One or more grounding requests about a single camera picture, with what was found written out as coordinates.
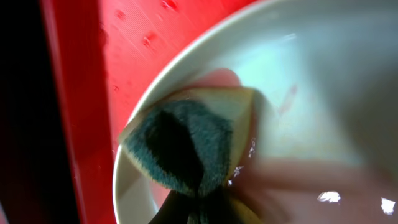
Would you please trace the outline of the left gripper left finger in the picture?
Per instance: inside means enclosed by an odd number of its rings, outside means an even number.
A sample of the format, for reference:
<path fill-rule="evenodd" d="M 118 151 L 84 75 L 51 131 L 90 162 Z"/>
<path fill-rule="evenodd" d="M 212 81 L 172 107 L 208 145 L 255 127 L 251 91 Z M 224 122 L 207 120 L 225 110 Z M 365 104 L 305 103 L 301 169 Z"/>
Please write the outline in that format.
<path fill-rule="evenodd" d="M 194 205 L 194 199 L 191 197 L 171 190 L 149 224 L 187 224 Z"/>

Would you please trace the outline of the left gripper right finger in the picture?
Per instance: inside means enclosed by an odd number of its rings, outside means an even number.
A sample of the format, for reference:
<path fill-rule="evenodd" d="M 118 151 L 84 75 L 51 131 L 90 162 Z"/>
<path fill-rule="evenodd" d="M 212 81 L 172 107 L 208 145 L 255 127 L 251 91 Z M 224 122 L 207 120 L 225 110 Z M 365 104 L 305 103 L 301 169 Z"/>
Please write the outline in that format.
<path fill-rule="evenodd" d="M 223 187 L 214 189 L 206 197 L 206 218 L 208 224 L 242 224 Z"/>

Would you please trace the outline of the green yellow sponge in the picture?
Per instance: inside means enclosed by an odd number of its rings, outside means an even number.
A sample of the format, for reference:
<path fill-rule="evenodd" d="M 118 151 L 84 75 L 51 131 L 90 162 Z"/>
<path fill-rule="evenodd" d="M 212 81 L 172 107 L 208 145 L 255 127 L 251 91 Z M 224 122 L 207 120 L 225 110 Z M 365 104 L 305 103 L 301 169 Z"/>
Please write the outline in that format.
<path fill-rule="evenodd" d="M 248 153 L 254 96 L 245 87 L 180 90 L 136 114 L 122 131 L 121 150 L 141 174 L 194 199 L 187 223 L 208 223 L 206 197 L 218 187 L 242 223 L 260 222 L 228 190 Z"/>

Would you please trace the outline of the light blue plate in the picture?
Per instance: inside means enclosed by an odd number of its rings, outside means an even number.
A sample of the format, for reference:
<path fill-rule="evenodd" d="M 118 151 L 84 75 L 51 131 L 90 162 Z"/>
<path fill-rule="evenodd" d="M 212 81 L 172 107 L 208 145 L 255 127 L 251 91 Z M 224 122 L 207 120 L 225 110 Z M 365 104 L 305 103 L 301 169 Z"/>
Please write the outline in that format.
<path fill-rule="evenodd" d="M 177 91 L 209 87 L 255 91 L 248 153 L 228 190 L 259 223 L 397 222 L 396 1 L 251 4 L 174 58 L 127 124 Z M 149 223 L 168 194 L 120 143 L 116 221 Z"/>

